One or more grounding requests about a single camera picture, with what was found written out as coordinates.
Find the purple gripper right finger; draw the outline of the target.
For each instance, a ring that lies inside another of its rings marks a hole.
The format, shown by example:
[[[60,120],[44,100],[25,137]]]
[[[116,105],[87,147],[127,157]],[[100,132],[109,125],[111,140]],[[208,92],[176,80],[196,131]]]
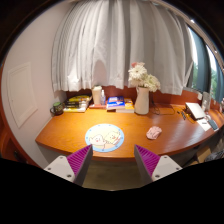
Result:
[[[139,145],[134,146],[134,156],[144,185],[182,169],[168,155],[158,156]]]

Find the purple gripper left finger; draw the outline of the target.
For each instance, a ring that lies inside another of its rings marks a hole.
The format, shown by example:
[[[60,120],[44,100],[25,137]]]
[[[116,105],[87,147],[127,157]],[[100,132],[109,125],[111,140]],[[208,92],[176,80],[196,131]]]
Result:
[[[45,168],[45,171],[82,186],[92,155],[92,146],[87,145],[69,156],[58,156]]]

